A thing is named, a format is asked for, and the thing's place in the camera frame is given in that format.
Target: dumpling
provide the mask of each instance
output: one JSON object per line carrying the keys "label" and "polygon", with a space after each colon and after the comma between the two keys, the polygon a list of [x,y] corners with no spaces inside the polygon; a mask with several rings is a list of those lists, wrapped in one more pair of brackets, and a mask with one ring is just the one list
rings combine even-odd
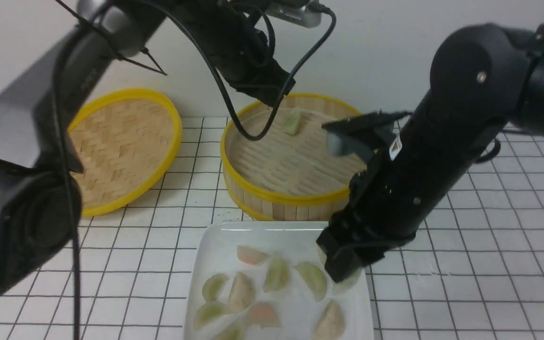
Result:
{"label": "dumpling", "polygon": [[255,288],[253,282],[244,273],[238,272],[232,282],[230,296],[228,297],[228,310],[231,313],[239,313],[246,310],[255,300]]}
{"label": "dumpling", "polygon": [[274,256],[270,260],[270,267],[263,283],[265,293],[278,292],[289,284],[289,266],[280,256]]}
{"label": "dumpling", "polygon": [[246,320],[249,325],[258,325],[260,328],[281,326],[276,309],[270,303],[260,302],[253,305],[249,309]]}
{"label": "dumpling", "polygon": [[270,256],[251,247],[238,246],[236,247],[236,257],[238,257],[238,260],[240,262],[252,265],[260,265],[264,263],[265,260],[268,260]]}
{"label": "dumpling", "polygon": [[203,299],[205,299],[205,302],[216,301],[220,295],[220,291],[229,279],[228,275],[222,273],[211,276],[203,285]]}
{"label": "dumpling", "polygon": [[341,307],[331,300],[318,320],[312,333],[312,340],[338,340],[345,329],[346,323]]}
{"label": "dumpling", "polygon": [[295,266],[295,269],[312,291],[314,300],[316,302],[322,301],[326,295],[327,286],[326,276],[319,267],[310,262],[301,262]]}
{"label": "dumpling", "polygon": [[223,303],[206,303],[196,310],[194,327],[198,331],[206,325],[213,323],[226,313],[226,306]]}
{"label": "dumpling", "polygon": [[214,336],[213,340],[242,340],[245,336],[245,328],[238,320],[231,323],[220,334]]}

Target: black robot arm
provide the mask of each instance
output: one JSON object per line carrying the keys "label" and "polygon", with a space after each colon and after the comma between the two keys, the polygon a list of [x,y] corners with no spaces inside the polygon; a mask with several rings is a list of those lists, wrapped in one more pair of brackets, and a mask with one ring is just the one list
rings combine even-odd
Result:
{"label": "black robot arm", "polygon": [[412,241],[508,122],[544,136],[544,25],[453,33],[434,57],[429,92],[395,135],[393,122],[405,115],[377,112],[323,127],[330,150],[367,163],[350,183],[348,206],[317,240],[335,281]]}

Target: white plate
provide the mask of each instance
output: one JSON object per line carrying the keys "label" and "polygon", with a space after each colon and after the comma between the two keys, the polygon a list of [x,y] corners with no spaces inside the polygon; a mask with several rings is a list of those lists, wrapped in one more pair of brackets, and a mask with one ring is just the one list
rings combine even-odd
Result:
{"label": "white plate", "polygon": [[238,271],[253,280],[257,288],[255,301],[270,301],[274,304],[281,323],[280,329],[251,326],[245,340],[310,340],[320,314],[331,298],[339,303],[345,315],[346,331],[342,340],[372,340],[371,302],[364,273],[361,273],[352,289],[336,297],[332,295],[331,279],[328,278],[327,295],[323,301],[316,303],[308,286],[293,268],[289,287],[281,295],[272,295],[263,292],[268,262],[256,267],[236,258],[236,246],[246,245],[269,254],[278,252],[291,267],[300,261],[311,261],[321,267],[316,237],[325,226],[324,222],[237,222],[207,228],[192,272],[184,323],[185,340],[211,340],[234,320],[244,318],[246,311],[223,316],[200,331],[194,330],[196,310],[205,303],[202,295],[205,281],[216,273],[226,273],[230,280],[220,294],[220,301],[227,303],[232,280]]}

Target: black grout line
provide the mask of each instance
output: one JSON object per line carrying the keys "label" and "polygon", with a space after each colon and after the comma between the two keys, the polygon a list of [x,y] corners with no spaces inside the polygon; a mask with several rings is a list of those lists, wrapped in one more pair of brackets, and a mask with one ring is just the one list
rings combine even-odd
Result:
{"label": "black grout line", "polygon": [[[199,134],[199,142],[201,141],[201,136],[203,136],[203,124],[204,124],[204,119],[203,119],[203,122],[201,123],[201,131],[200,131],[200,134]],[[197,144],[196,146],[196,153],[198,153],[198,148],[201,144]],[[196,161],[195,163],[193,164],[192,166],[192,170],[194,170],[196,166]],[[190,176],[190,182],[188,183],[188,187],[192,187],[192,178],[194,178],[194,175]],[[186,202],[184,203],[184,205],[186,205],[186,203],[188,203],[188,194],[186,194]],[[181,218],[181,221],[180,221],[180,225],[184,224],[184,215],[186,213],[186,209],[183,209],[182,210],[182,218]],[[179,231],[178,231],[178,239],[175,240],[175,248],[178,247],[179,245],[179,238],[181,237],[182,235],[182,227],[179,228]],[[175,263],[175,256],[177,255],[177,250],[173,252],[173,258],[171,260],[171,269],[169,271],[169,276],[167,278],[167,287],[165,288],[165,296],[167,296],[169,294],[169,284],[171,283],[171,275],[173,274],[173,265]],[[162,322],[162,316],[163,314],[165,313],[165,303],[166,303],[167,300],[163,300],[162,302],[162,306],[161,306],[161,314],[159,316],[159,320],[158,320],[158,327],[157,327],[157,333],[155,333],[155,338],[158,338],[158,332],[159,332],[159,329],[161,328],[161,322]]]}

